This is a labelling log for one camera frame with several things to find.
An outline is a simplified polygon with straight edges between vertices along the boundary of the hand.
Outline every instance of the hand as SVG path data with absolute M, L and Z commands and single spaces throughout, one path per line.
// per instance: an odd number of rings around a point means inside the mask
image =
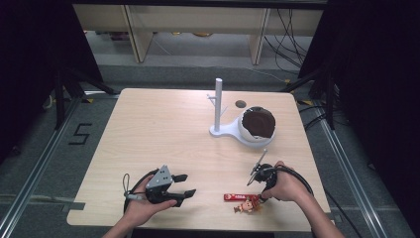
M 285 166 L 279 161 L 275 164 Z M 262 198 L 275 197 L 283 201 L 294 201 L 302 209 L 316 237 L 344 237 L 322 210 L 315 197 L 309 193 L 305 185 L 288 173 L 277 172 L 277 183 L 271 189 L 262 192 Z
M 279 161 L 275 166 L 285 166 L 285 164 Z M 301 195 L 306 193 L 309 192 L 299 179 L 288 173 L 277 172 L 277 183 L 271 189 L 263 191 L 262 198 L 275 197 L 283 201 L 297 201 Z
M 145 192 L 146 184 L 152 179 L 153 175 L 145 178 L 134 192 Z M 125 235 L 136 228 L 145 224 L 156 213 L 166 210 L 176 205 L 176 200 L 168 200 L 158 204 L 152 204 L 143 193 L 143 200 L 130 200 L 123 217 L 113 226 L 103 237 L 125 237 Z
M 145 192 L 146 184 L 152 179 L 153 175 L 145 178 L 142 183 L 134 190 L 134 192 Z M 176 200 L 168 200 L 158 204 L 152 204 L 146 199 L 146 195 L 140 193 L 143 200 L 130 200 L 126 213 L 123 215 L 124 220 L 133 228 L 145 224 L 156 213 L 166 210 L 176 205 Z

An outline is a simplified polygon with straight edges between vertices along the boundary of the black cable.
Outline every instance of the black cable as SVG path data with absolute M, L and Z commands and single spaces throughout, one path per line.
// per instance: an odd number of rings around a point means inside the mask
M 288 173 L 292 176 L 294 176 L 295 178 L 297 178 L 298 180 L 300 180 L 300 182 L 303 183 L 303 185 L 306 187 L 306 189 L 309 191 L 309 193 L 311 193 L 312 195 L 314 194 L 311 185 L 309 184 L 309 182 L 298 172 L 294 171 L 293 169 L 287 167 L 287 166 L 276 166 L 274 168 L 266 168 L 263 169 L 261 171 L 259 171 L 258 173 L 255 173 L 254 176 L 256 174 L 260 174 L 260 175 L 264 175 L 264 174 L 269 174 L 269 173 L 273 173 L 273 172 L 285 172 Z
M 283 28 L 284 28 L 284 32 L 285 32 L 285 34 L 284 34 L 284 36 L 283 36 L 283 38 L 281 39 L 281 42 L 279 42 L 286 50 L 288 50 L 288 51 L 290 51 L 290 52 L 293 52 L 293 53 L 296 53 L 297 54 L 297 57 L 299 58 L 299 61 L 300 61 L 300 63 L 303 63 L 303 58 L 302 58 L 302 54 L 300 53 L 300 51 L 299 51 L 299 49 L 298 48 L 300 48 L 303 52 L 305 52 L 306 53 L 306 51 L 296 42 L 296 40 L 294 39 L 294 32 L 293 32 L 293 23 L 292 23 L 292 16 L 293 16 L 293 10 L 292 9 L 289 9 L 289 22 L 288 22 L 288 25 L 287 25 L 287 27 L 286 27 L 286 25 L 285 25 L 285 23 L 284 23 L 284 21 L 283 21 L 283 19 L 282 19 L 282 17 L 281 17 L 281 14 L 280 14 L 280 11 L 279 11 L 279 9 L 277 9 L 277 14 L 278 14 L 278 17 L 279 17 L 279 19 L 280 19 L 280 21 L 281 21 L 281 24 L 283 25 Z M 289 48 L 287 48 L 287 47 L 285 47 L 282 43 L 283 43 L 283 41 L 284 41 L 284 39 L 285 39 L 285 37 L 288 37 L 288 39 L 291 41 L 291 43 L 293 44 L 293 46 L 294 46 L 294 51 L 293 50 L 291 50 L 291 49 L 289 49 Z
M 339 208 L 339 210 L 344 215 L 344 217 L 346 218 L 346 220 L 349 221 L 349 224 L 355 230 L 356 234 L 358 234 L 358 236 L 360 238 L 362 238 L 362 234 L 359 232 L 358 228 L 355 226 L 355 224 L 352 222 L 352 220 L 349 218 L 349 216 L 346 214 L 346 212 L 344 212 L 343 208 L 339 205 L 339 203 L 337 202 L 337 200 L 334 199 L 334 197 L 330 194 L 330 192 L 327 189 L 324 188 L 324 191 L 331 198 L 331 200 L 334 202 L 334 204 L 336 204 L 337 208 Z
M 314 126 L 317 122 L 320 122 L 322 119 L 325 119 L 326 116 L 327 116 L 327 114 L 323 113 L 323 114 L 317 116 L 316 118 L 312 119 L 312 121 L 310 121 L 310 122 L 308 122 L 307 124 L 304 125 L 305 131 L 307 131 L 309 128 Z
M 273 46 L 272 45 L 272 43 L 268 40 L 268 38 L 266 37 L 266 36 L 264 36 L 264 38 L 265 38 L 265 41 L 268 43 L 268 45 L 271 47 L 271 49 L 277 54 L 277 55 L 279 55 L 279 56 L 281 56 L 281 57 L 283 57 L 285 60 L 287 60 L 287 61 L 289 61 L 289 62 L 291 62 L 291 63 L 293 63 L 295 66 L 297 66 L 297 67 L 301 67 L 301 65 L 298 63 L 298 62 L 296 62 L 295 60 L 293 60 L 292 58 L 290 58 L 290 57 L 288 57 L 287 55 L 285 55 L 284 53 L 282 53 L 281 51 L 279 51 L 278 50 L 278 48 L 280 47 L 280 46 L 278 46 L 278 47 L 275 47 L 275 46 Z
M 325 108 L 325 106 L 310 106 L 310 107 L 306 107 L 306 108 L 300 109 L 299 110 L 299 113 L 301 113 L 303 111 L 306 111 L 306 110 L 309 110 L 309 109 L 314 109 L 314 108 Z

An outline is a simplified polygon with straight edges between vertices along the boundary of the floor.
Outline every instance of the floor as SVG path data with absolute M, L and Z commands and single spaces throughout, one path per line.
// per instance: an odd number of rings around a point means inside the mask
M 145 61 L 137 63 L 129 41 L 112 41 L 108 34 L 97 34 L 95 32 L 86 32 L 85 35 L 99 66 L 241 68 L 260 74 L 269 74 L 270 70 L 284 70 L 296 74 L 300 65 L 299 57 L 305 54 L 304 50 L 307 50 L 311 43 L 310 37 L 296 37 L 294 41 L 303 49 L 299 48 L 298 55 L 295 52 L 294 46 L 296 45 L 292 43 L 293 41 L 285 39 L 283 42 L 285 48 L 281 48 L 290 61 L 275 54 L 273 48 L 269 45 L 272 44 L 277 49 L 281 37 L 268 36 L 263 44 L 260 64 L 253 65 L 248 49 L 247 36 L 214 34 L 209 37 L 198 37 L 190 33 L 156 33 Z M 278 78 L 272 74 L 269 74 L 269 77 L 285 83 L 284 78 Z M 299 94 L 299 96 L 305 99 L 305 95 Z M 88 118 L 89 113 L 107 115 L 111 113 L 114 103 L 115 100 L 100 101 L 94 112 L 86 109 L 85 105 L 81 105 L 76 113 L 79 118 Z M 323 121 L 309 129 L 312 126 L 310 124 L 311 119 L 317 113 L 322 113 L 322 111 L 302 112 L 302 122 L 308 126 L 308 140 L 311 143 L 314 157 L 318 160 L 317 166 L 319 171 L 322 172 L 320 174 L 323 184 L 325 187 L 331 188 L 330 191 L 335 193 L 334 197 L 339 201 L 340 205 L 329 197 L 334 215 L 333 219 L 337 226 L 347 237 L 361 237 L 355 232 L 352 224 L 347 221 L 345 214 L 348 214 L 357 229 L 360 230 L 362 237 L 414 237 L 398 208 L 393 204 L 392 198 L 387 194 L 380 178 L 367 166 L 368 160 L 365 158 L 361 146 L 358 145 L 351 128 L 341 125 L 346 124 L 345 118 L 342 118 L 344 121 L 337 121 L 338 129 L 333 132 Z M 28 153 L 28 155 L 20 155 L 28 159 L 25 162 L 9 160 L 0 167 L 2 173 L 0 190 L 7 191 L 2 192 L 0 196 L 0 212 L 2 214 L 6 214 L 16 194 L 21 192 L 20 189 L 25 184 L 32 168 L 37 165 L 39 159 L 37 155 L 43 153 L 44 147 L 49 144 L 49 138 L 54 136 L 51 127 L 51 124 L 54 123 L 53 112 L 47 111 L 39 120 L 38 125 L 42 126 L 35 128 L 25 139 L 26 145 L 37 146 L 22 152 L 23 154 Z M 106 120 L 98 122 L 98 124 L 104 127 Z M 320 134 L 325 138 L 322 142 L 320 142 Z M 92 135 L 91 137 L 99 140 L 100 135 L 96 137 Z M 85 147 L 82 150 L 86 150 L 86 154 L 89 154 L 93 153 L 95 148 Z M 66 153 L 69 156 L 77 155 L 74 154 L 74 149 L 66 151 Z M 14 224 L 16 227 L 12 237 L 31 235 L 33 237 L 46 237 L 52 233 L 58 234 L 57 237 L 97 237 L 98 234 L 106 232 L 107 227 L 73 228 L 68 227 L 63 222 L 65 221 L 65 211 L 71 204 L 71 198 L 74 197 L 76 192 L 76 190 L 73 190 L 76 188 L 72 187 L 77 187 L 77 183 L 82 179 L 74 178 L 72 172 L 83 171 L 89 162 L 89 159 L 79 159 L 77 163 L 66 164 L 67 167 L 71 167 L 71 170 L 61 170 L 62 163 L 52 161 L 45 174 L 40 178 L 41 184 L 33 191 L 34 195 L 30 205 L 22 214 L 21 221 Z M 19 171 L 22 176 L 16 177 L 10 171 Z M 62 173 L 60 178 L 56 176 L 57 173 Z M 351 184 L 350 181 L 356 181 L 357 184 Z M 56 197 L 35 195 L 48 194 L 48 189 L 53 186 L 53 183 L 61 185 L 62 191 L 59 195 Z M 360 188 L 362 188 L 362 194 L 358 193 Z M 311 237 L 310 234 L 296 233 L 274 235 L 275 237 Z

